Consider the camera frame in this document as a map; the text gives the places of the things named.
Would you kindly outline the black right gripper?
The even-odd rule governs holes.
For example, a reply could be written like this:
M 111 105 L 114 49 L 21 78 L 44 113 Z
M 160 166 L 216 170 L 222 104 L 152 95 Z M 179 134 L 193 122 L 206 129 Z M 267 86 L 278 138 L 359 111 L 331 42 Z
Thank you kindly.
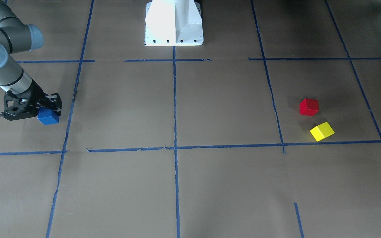
M 3 117 L 9 121 L 36 117 L 40 107 L 60 116 L 62 100 L 59 94 L 47 95 L 37 83 L 32 83 L 23 93 L 14 94 L 11 90 L 5 93 Z

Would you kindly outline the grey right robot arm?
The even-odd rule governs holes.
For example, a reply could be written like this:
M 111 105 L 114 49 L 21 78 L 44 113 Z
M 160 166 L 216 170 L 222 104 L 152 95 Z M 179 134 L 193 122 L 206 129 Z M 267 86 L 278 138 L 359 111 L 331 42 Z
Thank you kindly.
M 0 0 L 0 87 L 5 91 L 0 117 L 9 121 L 37 117 L 44 125 L 59 123 L 62 100 L 59 94 L 46 94 L 12 58 L 13 53 L 39 49 L 44 44 L 41 30 L 24 24 Z

